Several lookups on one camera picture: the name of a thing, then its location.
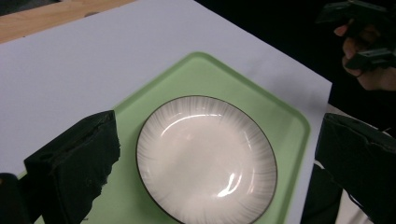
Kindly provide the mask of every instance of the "tray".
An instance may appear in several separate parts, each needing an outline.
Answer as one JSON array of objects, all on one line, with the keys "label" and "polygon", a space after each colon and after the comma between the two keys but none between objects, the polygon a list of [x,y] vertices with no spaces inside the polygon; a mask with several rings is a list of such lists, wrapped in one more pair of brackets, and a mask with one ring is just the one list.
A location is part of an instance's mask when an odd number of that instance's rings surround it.
[{"label": "tray", "polygon": [[276,155],[278,182],[268,210],[255,223],[283,223],[309,135],[302,114],[203,52],[194,52],[117,105],[120,160],[84,223],[176,223],[149,197],[137,171],[135,145],[148,116],[180,96],[205,95],[237,106],[253,118]]}]

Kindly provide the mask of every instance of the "round ceramic plate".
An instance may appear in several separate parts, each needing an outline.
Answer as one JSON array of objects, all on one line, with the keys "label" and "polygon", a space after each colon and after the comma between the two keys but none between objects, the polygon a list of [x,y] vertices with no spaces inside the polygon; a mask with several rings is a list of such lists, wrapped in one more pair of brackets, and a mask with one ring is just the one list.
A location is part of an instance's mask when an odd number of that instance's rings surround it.
[{"label": "round ceramic plate", "polygon": [[137,142],[140,177],[153,200],[183,223],[251,223],[273,199],[276,159],[240,109],[204,96],[162,105]]}]

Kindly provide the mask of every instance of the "black object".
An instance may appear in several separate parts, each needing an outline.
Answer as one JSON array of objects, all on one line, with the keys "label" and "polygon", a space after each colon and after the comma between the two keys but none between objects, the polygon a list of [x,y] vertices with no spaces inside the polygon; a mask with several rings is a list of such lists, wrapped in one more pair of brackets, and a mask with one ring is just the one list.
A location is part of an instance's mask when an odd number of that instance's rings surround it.
[{"label": "black object", "polygon": [[[81,120],[29,156],[24,161],[27,175],[20,181],[8,178],[9,174],[1,175],[9,184],[0,188],[0,194],[7,196],[0,203],[18,204],[7,212],[2,209],[0,222],[32,223],[42,215],[48,224],[80,223],[101,194],[112,164],[119,157],[114,111]],[[19,214],[23,214],[24,221],[15,220]]]},{"label": "black object", "polygon": [[396,22],[393,10],[358,0],[330,3],[324,6],[317,23],[353,19],[345,36],[357,37],[368,24],[372,24],[381,36],[366,50],[361,50],[346,64],[351,69],[363,71],[377,67],[396,67]]},{"label": "black object", "polygon": [[[325,170],[313,173],[303,220],[325,214],[344,189],[375,224],[396,223],[396,139],[356,119],[326,114],[316,160]],[[317,188],[323,178],[332,184]],[[311,213],[314,204],[326,202],[320,213]]]}]

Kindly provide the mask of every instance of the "white plate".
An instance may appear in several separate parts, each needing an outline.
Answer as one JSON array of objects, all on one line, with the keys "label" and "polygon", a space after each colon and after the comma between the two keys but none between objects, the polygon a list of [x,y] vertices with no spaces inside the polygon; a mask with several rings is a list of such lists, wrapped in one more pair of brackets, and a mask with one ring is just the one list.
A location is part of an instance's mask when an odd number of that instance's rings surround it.
[{"label": "white plate", "polygon": [[187,96],[159,107],[136,153],[150,196],[183,223],[251,223],[275,193],[276,159],[264,133],[215,98]]}]

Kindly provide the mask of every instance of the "dark background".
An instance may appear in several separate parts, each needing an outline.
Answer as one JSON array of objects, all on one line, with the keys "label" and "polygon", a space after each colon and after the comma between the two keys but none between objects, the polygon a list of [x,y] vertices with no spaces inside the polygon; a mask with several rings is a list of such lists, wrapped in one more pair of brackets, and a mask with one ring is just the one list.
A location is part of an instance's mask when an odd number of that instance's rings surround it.
[{"label": "dark background", "polygon": [[[0,15],[56,2],[58,1],[0,0]],[[196,0],[196,2],[330,80],[331,105],[380,129],[396,126],[396,118],[394,118],[396,92],[365,91],[356,78],[350,77],[341,65],[344,38],[334,35],[332,31],[347,20],[315,23],[325,4],[340,1]],[[391,6],[389,1],[384,0],[376,0],[372,3],[384,7]]]}]

